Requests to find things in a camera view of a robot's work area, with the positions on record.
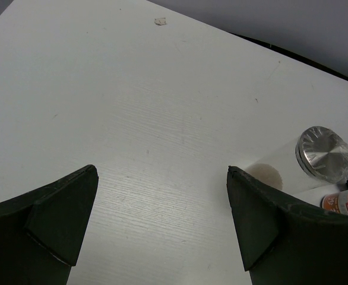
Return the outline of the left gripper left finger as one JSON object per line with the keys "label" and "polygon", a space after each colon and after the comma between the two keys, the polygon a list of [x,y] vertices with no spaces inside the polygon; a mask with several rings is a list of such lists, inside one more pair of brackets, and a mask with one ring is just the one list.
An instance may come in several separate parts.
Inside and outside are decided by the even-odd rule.
{"label": "left gripper left finger", "polygon": [[0,284],[66,284],[96,197],[92,164],[0,202]]}

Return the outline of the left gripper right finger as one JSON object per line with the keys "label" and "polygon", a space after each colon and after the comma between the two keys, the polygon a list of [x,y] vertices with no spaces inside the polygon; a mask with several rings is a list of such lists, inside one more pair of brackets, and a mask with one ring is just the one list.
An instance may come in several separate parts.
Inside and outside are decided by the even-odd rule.
{"label": "left gripper right finger", "polygon": [[348,216],[311,205],[231,166],[227,194],[253,284],[348,284]]}

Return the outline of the red-lid dark sauce jar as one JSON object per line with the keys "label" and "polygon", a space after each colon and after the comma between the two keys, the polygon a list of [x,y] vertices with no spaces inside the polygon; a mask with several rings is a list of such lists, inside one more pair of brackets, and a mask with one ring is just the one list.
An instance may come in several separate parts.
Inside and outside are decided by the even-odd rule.
{"label": "red-lid dark sauce jar", "polygon": [[348,190],[326,195],[321,200],[321,207],[325,210],[348,216]]}

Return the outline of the clear silver-lid spice jar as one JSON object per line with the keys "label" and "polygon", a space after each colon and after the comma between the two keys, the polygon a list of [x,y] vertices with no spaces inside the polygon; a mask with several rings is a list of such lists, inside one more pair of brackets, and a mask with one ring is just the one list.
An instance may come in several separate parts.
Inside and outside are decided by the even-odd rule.
{"label": "clear silver-lid spice jar", "polygon": [[245,171],[288,194],[346,183],[348,144],[331,129],[312,126]]}

